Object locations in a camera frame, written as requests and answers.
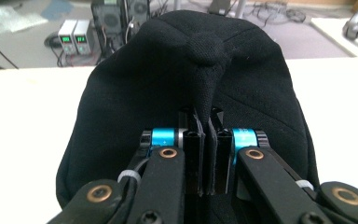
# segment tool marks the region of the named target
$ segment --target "black cloth cover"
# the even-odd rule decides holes
[[[278,44],[248,21],[181,10],[146,22],[91,73],[57,173],[60,205],[92,180],[117,179],[142,131],[176,127],[184,105],[195,106],[204,130],[215,105],[227,128],[265,131],[271,147],[318,186],[309,129]],[[235,222],[226,202],[215,198],[211,222]]]

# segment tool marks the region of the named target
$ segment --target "gray floor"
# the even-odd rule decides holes
[[[158,0],[153,0],[152,10],[159,6]],[[211,1],[187,2],[183,0],[182,9],[207,12]],[[0,6],[10,5],[18,7],[20,14],[35,12],[47,16],[51,10],[62,0],[0,0]],[[65,19],[91,19],[90,3],[87,0],[76,0],[68,7],[60,7],[54,14],[56,17],[48,18],[48,23],[30,28],[15,34],[0,35],[0,50],[18,67],[52,67],[57,66],[57,60],[50,49],[43,45],[44,39],[52,32],[58,31]],[[348,18],[351,16],[349,7],[339,8],[303,8],[282,7],[266,9],[258,3],[248,3],[244,19],[260,26],[282,48],[285,59],[312,59],[350,57],[338,45],[320,34],[310,25],[312,17]],[[168,11],[173,9],[172,2],[168,4]],[[236,5],[228,16],[233,16]],[[303,22],[289,21],[285,16],[287,9],[296,13],[303,13],[306,18]],[[0,65],[12,67],[1,55]]]

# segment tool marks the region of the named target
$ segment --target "green display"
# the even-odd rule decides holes
[[[77,44],[85,44],[87,43],[87,39],[84,35],[77,35],[75,37]]]
[[[61,35],[60,39],[63,44],[72,43],[71,36],[69,36],[69,35]]]

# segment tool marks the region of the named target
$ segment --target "power supply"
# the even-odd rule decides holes
[[[62,44],[62,49],[65,54],[68,55],[77,54],[76,44],[73,36],[76,24],[76,20],[66,20],[58,32],[58,37]]]
[[[90,21],[77,21],[74,38],[79,54],[91,54],[92,48],[94,47],[94,35],[90,29]]]

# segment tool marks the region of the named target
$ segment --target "zip tie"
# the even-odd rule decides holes
[[[133,177],[136,179],[136,183],[139,185],[141,185],[141,176],[138,174],[138,172],[133,171],[133,170],[124,170],[121,172],[121,174],[118,176],[118,180],[117,182],[120,183],[121,179],[124,176],[129,176],[129,177]]]
[[[313,190],[313,185],[308,180],[297,180],[296,183],[299,187],[303,188],[310,188]]]

